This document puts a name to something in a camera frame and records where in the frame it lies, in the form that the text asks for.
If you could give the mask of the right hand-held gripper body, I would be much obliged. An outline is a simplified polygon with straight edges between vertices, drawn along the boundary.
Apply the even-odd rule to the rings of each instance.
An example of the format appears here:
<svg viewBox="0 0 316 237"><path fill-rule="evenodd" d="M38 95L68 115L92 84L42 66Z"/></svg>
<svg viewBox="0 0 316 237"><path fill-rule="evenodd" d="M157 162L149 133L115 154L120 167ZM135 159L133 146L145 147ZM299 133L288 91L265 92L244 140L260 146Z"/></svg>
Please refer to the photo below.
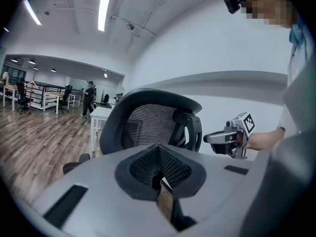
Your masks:
<svg viewBox="0 0 316 237"><path fill-rule="evenodd" d="M247 159L246 145L255 128L255 123L249 112L240 113L224 126L225 154L236 159Z"/></svg>

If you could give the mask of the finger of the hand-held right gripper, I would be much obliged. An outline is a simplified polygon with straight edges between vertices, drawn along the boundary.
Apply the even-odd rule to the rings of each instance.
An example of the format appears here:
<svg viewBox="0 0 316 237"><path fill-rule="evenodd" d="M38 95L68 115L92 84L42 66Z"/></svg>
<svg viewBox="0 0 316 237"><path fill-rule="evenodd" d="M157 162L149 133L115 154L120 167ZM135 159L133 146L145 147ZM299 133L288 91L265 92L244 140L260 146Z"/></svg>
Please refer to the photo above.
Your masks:
<svg viewBox="0 0 316 237"><path fill-rule="evenodd" d="M218 131L204 135L203 141L211 145L214 153L228 155L232 136L232 132Z"/></svg>

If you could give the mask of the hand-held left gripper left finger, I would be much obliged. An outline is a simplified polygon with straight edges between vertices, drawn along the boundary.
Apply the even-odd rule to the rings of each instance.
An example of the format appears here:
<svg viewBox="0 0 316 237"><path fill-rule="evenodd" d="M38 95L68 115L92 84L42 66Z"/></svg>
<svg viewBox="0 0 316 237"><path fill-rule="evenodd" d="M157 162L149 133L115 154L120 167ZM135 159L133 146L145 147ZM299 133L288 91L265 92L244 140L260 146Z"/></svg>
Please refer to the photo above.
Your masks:
<svg viewBox="0 0 316 237"><path fill-rule="evenodd" d="M73 185L87 188L62 231L75 237L170 237L177 233L155 201L131 198L117 184L118 163L145 149L130 148L90 159L48 186L34 200L44 215Z"/></svg>

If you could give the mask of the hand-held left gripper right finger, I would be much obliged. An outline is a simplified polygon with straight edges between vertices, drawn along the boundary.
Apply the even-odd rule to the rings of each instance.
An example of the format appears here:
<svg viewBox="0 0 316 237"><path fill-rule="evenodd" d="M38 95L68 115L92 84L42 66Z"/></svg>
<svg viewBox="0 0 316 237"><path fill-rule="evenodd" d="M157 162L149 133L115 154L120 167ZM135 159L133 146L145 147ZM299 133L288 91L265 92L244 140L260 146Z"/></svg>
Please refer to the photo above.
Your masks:
<svg viewBox="0 0 316 237"><path fill-rule="evenodd" d="M172 193L167 199L170 214L159 225L159 236L169 237L201 222L229 196L241 201L237 188L246 180L257 160L207 155L160 145L159 170Z"/></svg>

